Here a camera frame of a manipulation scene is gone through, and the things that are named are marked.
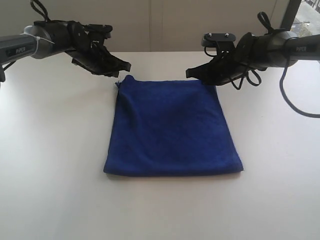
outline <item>white table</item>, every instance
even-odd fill
[[[141,81],[183,80],[202,52],[115,53]],[[1,240],[318,240],[320,119],[282,99],[282,69],[241,91],[218,87],[241,174],[125,178],[103,173],[115,78],[59,54],[26,58],[0,89]],[[320,112],[319,64],[300,61],[285,88]]]

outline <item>blue microfiber cloth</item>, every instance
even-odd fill
[[[130,75],[117,86],[105,173],[205,176],[243,170],[215,87]]]

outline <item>white tabletop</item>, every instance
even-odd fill
[[[202,52],[115,53],[141,81],[183,80]],[[282,69],[218,95],[244,171],[208,177],[103,173],[118,79],[59,54],[26,58],[0,89],[2,240],[318,240],[320,119],[282,99]],[[120,79],[126,75],[122,72]],[[285,88],[320,113],[319,63],[300,61]]]

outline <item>blue towel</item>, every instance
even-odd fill
[[[206,176],[243,170],[215,87],[130,75],[117,86],[105,173]]]

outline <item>piper logo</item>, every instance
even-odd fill
[[[297,46],[296,47],[296,52],[306,52],[307,47],[306,46]]]
[[[26,47],[20,47],[18,49],[15,50],[15,54],[20,54],[26,51]]]

